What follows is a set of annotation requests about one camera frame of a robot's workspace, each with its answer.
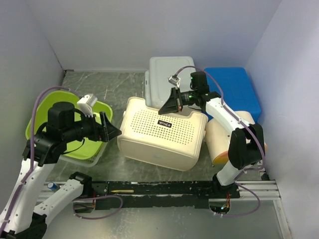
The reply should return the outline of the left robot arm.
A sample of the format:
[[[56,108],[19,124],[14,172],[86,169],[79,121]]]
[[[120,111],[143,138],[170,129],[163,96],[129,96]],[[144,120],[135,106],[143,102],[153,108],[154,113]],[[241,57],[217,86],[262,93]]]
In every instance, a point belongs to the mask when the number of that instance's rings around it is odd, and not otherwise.
[[[67,144],[85,139],[108,142],[122,132],[113,126],[104,112],[100,122],[92,110],[82,111],[72,103],[57,102],[24,149],[18,180],[0,215],[2,239],[40,239],[59,212],[75,199],[90,200],[92,178],[73,173],[66,184],[40,205],[41,188]]]

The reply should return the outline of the blue plastic container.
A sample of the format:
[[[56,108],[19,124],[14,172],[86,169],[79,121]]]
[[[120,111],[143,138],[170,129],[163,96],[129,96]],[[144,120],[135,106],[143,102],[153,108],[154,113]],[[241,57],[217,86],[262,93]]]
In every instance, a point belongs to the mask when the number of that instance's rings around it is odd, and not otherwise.
[[[242,67],[212,67],[205,68],[210,75],[207,83],[210,91],[220,92],[219,88],[212,81],[215,79],[224,93],[226,104],[234,111],[247,111],[255,122],[261,115],[261,107],[257,96],[247,75]]]

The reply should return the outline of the cream perforated laundry basket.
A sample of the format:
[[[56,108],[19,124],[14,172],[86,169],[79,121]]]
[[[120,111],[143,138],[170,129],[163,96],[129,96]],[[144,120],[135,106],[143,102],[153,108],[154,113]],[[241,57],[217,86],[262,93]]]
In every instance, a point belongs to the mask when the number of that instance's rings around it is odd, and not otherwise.
[[[143,98],[130,97],[117,138],[124,157],[188,171],[198,162],[208,117],[192,111],[189,115],[159,115]]]

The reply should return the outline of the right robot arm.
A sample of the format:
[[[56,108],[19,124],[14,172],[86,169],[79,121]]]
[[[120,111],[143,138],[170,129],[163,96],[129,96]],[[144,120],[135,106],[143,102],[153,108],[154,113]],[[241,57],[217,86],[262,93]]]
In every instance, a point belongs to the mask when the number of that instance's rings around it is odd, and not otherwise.
[[[244,170],[265,159],[264,134],[258,123],[249,123],[229,108],[221,92],[210,91],[207,76],[203,71],[191,73],[190,90],[186,92],[181,92],[179,88],[178,75],[170,76],[168,82],[173,87],[169,98],[159,109],[159,115],[179,113],[184,106],[197,105],[230,135],[228,162],[214,175],[215,183],[211,186],[212,194],[222,198]]]

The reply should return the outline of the large white plastic container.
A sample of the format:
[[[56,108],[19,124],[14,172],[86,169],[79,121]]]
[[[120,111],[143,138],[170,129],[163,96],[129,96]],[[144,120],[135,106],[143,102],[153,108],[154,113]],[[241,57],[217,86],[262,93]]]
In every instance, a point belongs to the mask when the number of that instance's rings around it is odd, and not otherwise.
[[[170,96],[173,87],[168,78],[184,66],[194,66],[190,56],[152,57],[145,72],[145,100],[151,108],[160,109]]]

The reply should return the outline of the green basket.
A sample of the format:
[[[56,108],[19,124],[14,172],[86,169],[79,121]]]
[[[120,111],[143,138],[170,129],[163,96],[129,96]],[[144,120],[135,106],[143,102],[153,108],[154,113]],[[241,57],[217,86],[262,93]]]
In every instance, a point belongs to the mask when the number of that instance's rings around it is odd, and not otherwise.
[[[37,131],[38,128],[47,121],[47,111],[49,108],[53,106],[56,102],[70,102],[74,105],[76,109],[78,109],[77,102],[79,101],[79,98],[72,94],[71,92],[66,91],[53,91],[49,93],[42,102],[38,105],[36,116],[35,116],[35,126],[34,130]],[[95,105],[93,106],[93,113],[95,114],[95,119],[98,123],[100,123],[100,116],[99,112],[105,112],[107,115],[107,118],[109,120],[112,120],[113,118],[113,110],[111,106],[108,104],[97,101]]]

